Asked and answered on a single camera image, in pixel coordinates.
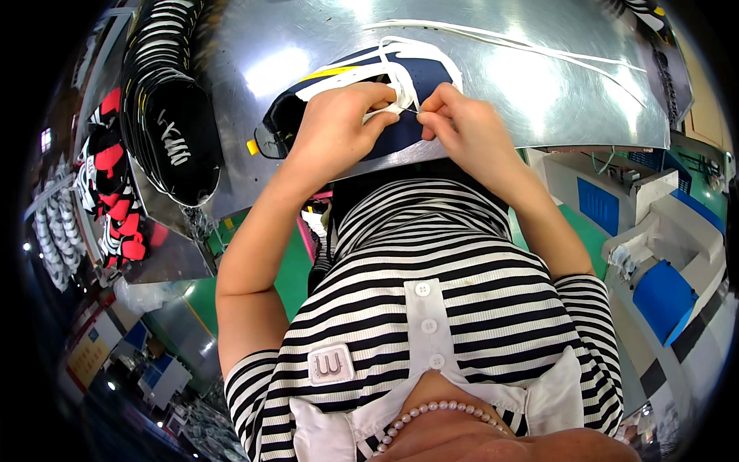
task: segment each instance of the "stainless steel table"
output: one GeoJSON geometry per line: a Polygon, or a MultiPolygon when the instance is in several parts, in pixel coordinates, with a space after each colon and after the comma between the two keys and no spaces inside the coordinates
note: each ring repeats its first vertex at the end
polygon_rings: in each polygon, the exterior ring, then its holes
{"type": "MultiPolygon", "coordinates": [[[[667,117],[643,72],[588,62],[624,81],[646,107],[605,77],[558,59],[437,30],[361,29],[388,18],[479,27],[558,50],[648,64],[639,51],[644,40],[628,21],[591,1],[232,0],[219,13],[203,66],[212,84],[226,166],[205,207],[209,217],[227,217],[253,205],[279,165],[250,156],[245,145],[273,99],[314,69],[374,47],[385,35],[429,42],[444,51],[462,71],[465,93],[498,108],[516,147],[670,144],[667,117]]],[[[438,143],[422,141],[359,163],[345,175],[443,156],[438,143]]]]}

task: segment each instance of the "window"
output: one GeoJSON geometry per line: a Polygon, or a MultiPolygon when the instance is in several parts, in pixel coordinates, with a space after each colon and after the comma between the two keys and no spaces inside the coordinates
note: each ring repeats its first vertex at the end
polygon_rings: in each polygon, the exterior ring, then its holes
{"type": "Polygon", "coordinates": [[[46,152],[51,147],[51,128],[41,132],[41,152],[46,152]]]}

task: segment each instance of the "shirt patch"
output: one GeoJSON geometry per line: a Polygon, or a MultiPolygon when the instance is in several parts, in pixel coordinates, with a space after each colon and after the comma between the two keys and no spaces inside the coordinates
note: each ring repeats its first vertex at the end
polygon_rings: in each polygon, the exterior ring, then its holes
{"type": "Polygon", "coordinates": [[[354,378],[346,344],[333,344],[308,353],[308,378],[313,386],[339,384],[354,378]]]}

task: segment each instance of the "white collar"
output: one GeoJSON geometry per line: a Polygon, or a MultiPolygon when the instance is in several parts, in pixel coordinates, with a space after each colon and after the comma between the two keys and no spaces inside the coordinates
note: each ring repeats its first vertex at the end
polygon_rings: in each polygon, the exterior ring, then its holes
{"type": "MultiPolygon", "coordinates": [[[[298,461],[356,461],[357,443],[382,432],[398,416],[423,372],[409,377],[382,398],[349,413],[324,414],[306,401],[290,398],[290,411],[296,421],[293,445],[298,461]]],[[[462,383],[457,380],[457,374],[440,372],[470,395],[524,414],[529,435],[547,435],[585,425],[581,368],[570,346],[555,365],[526,390],[503,384],[462,383]]]]}

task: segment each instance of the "black and white striped shirt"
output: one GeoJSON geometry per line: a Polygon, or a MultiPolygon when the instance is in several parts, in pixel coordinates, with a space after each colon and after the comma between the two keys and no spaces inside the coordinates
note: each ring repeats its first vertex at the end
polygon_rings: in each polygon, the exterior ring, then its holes
{"type": "MultiPolygon", "coordinates": [[[[226,378],[235,430],[252,461],[296,460],[290,397],[325,413],[350,412],[408,379],[403,284],[427,279],[438,279],[453,360],[467,382],[526,388],[571,346],[582,368],[585,426],[616,432],[623,394],[606,287],[588,275],[552,282],[538,256],[511,242],[508,216],[491,201],[450,180],[398,181],[361,201],[337,234],[336,263],[280,350],[247,356],[226,378]],[[353,379],[312,386],[307,354],[337,343],[348,346],[353,379]]],[[[496,411],[527,435],[525,415],[496,411]]],[[[378,442],[360,442],[358,460],[378,442]]]]}

